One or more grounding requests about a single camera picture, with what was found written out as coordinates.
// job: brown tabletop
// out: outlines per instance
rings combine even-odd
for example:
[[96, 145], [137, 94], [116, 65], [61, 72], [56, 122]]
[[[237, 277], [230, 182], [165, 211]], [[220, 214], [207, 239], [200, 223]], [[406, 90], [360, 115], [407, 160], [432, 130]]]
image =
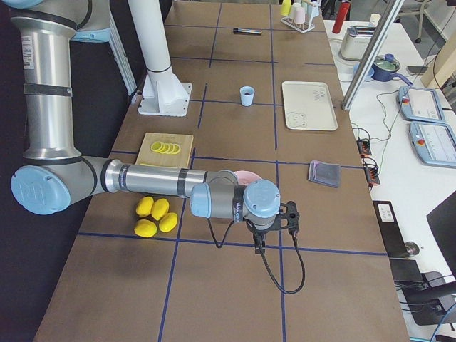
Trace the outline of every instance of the brown tabletop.
[[[193, 84], [188, 114], [141, 116], [138, 96], [110, 157], [134, 163], [146, 132], [193, 134], [191, 168], [275, 182], [301, 213], [304, 289], [281, 294], [244, 224], [217, 249], [189, 201], [169, 197], [178, 227], [142, 239], [133, 231], [141, 194], [96, 195], [36, 341], [408, 341], [323, 21], [300, 34], [279, 22], [279, 10], [174, 1], [165, 30], [174, 72]], [[233, 35], [233, 27], [263, 32]], [[328, 84], [338, 129], [286, 128], [283, 81]], [[248, 108], [239, 103], [244, 85], [256, 90]], [[339, 188], [307, 180], [313, 159], [342, 165]], [[220, 239], [228, 222], [213, 225]], [[277, 279], [296, 287], [289, 235], [269, 233], [266, 245]]]

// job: red bottle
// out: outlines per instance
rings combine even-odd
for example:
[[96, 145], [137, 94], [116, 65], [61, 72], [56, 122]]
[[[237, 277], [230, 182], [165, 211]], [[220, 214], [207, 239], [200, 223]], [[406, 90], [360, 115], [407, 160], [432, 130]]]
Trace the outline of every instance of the red bottle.
[[341, 7], [339, 8], [339, 12], [337, 13], [336, 22], [334, 23], [333, 33], [341, 32], [342, 24], [345, 21], [345, 17], [347, 16], [349, 8], [350, 2], [342, 1]]

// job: beige cutting board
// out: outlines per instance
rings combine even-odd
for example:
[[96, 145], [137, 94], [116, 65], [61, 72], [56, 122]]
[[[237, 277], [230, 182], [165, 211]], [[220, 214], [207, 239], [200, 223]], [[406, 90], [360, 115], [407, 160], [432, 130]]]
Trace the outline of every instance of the beige cutting board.
[[[180, 152], [176, 155], [153, 152], [150, 146], [160, 141], [180, 145]], [[190, 153], [192, 152], [193, 135], [168, 134], [168, 133], [146, 133], [142, 140], [141, 148], [136, 159], [136, 164], [185, 167], [188, 168]]]

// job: toaster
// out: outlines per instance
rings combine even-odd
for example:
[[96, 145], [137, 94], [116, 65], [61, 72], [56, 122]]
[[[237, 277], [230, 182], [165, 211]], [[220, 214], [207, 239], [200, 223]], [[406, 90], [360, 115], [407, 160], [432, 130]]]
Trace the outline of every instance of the toaster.
[[349, 26], [341, 44], [341, 57], [350, 61], [360, 61], [374, 31], [375, 27]]

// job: white tray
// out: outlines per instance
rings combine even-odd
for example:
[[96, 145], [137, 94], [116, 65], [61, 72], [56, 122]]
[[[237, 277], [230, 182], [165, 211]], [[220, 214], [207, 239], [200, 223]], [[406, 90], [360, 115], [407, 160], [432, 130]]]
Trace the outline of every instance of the white tray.
[[285, 81], [282, 92], [285, 123], [289, 129], [337, 129], [336, 114], [326, 83]]

